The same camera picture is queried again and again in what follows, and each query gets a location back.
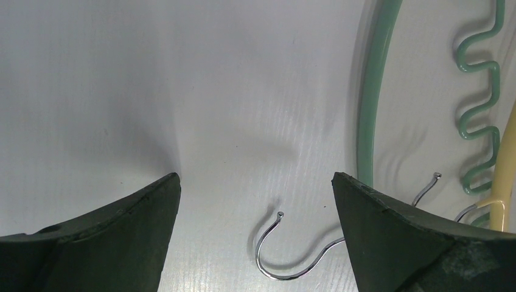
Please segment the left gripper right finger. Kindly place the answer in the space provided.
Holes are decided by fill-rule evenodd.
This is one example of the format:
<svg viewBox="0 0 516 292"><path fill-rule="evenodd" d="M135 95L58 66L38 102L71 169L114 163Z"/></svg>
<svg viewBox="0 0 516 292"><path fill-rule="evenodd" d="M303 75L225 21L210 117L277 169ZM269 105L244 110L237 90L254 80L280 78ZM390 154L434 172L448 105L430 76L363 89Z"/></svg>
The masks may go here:
<svg viewBox="0 0 516 292"><path fill-rule="evenodd" d="M514 291L515 235L457 223L334 174L360 291Z"/></svg>

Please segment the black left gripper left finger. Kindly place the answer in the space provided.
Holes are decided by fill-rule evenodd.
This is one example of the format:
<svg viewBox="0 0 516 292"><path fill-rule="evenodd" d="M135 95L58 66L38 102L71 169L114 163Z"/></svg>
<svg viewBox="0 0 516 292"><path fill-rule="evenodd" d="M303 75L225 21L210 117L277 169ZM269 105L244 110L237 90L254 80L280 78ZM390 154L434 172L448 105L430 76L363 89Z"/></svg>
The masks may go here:
<svg viewBox="0 0 516 292"><path fill-rule="evenodd" d="M1 290L156 291L180 198L169 173L87 214L1 237Z"/></svg>

